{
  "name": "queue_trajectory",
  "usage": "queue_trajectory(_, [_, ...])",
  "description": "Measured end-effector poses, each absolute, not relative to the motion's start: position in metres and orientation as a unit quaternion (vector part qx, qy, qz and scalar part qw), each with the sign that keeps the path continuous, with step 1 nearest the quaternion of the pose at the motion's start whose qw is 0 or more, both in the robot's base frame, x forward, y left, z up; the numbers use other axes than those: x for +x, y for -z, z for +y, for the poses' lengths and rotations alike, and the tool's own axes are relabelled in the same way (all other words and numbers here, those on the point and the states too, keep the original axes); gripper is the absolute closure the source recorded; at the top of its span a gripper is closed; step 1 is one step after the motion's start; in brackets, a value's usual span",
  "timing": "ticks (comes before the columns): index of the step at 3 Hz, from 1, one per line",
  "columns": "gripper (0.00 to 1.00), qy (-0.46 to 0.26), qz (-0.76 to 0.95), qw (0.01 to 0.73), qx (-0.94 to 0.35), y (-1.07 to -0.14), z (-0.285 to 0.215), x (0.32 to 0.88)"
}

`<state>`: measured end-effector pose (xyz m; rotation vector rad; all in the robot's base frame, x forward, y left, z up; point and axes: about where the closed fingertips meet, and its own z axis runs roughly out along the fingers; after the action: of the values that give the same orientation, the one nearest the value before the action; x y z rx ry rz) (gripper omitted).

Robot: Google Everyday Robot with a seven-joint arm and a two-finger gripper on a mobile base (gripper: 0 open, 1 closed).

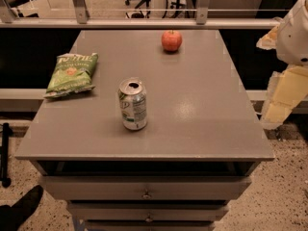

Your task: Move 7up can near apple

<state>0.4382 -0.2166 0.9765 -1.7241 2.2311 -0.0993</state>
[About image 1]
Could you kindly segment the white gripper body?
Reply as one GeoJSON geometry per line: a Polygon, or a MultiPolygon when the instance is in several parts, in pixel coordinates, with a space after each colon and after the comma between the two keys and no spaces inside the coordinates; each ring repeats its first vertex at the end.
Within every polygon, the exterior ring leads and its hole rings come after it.
{"type": "Polygon", "coordinates": [[[277,58],[287,64],[308,65],[307,1],[297,0],[277,31],[277,58]]]}

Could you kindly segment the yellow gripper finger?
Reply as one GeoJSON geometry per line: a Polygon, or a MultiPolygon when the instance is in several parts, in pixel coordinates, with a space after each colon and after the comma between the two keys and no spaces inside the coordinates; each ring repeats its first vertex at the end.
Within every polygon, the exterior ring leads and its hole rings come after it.
{"type": "Polygon", "coordinates": [[[256,46],[260,49],[271,50],[276,48],[277,32],[279,26],[273,27],[265,35],[258,39],[256,46]]]}
{"type": "Polygon", "coordinates": [[[267,98],[262,107],[263,124],[282,124],[308,95],[308,67],[290,64],[269,78],[267,98]]]}

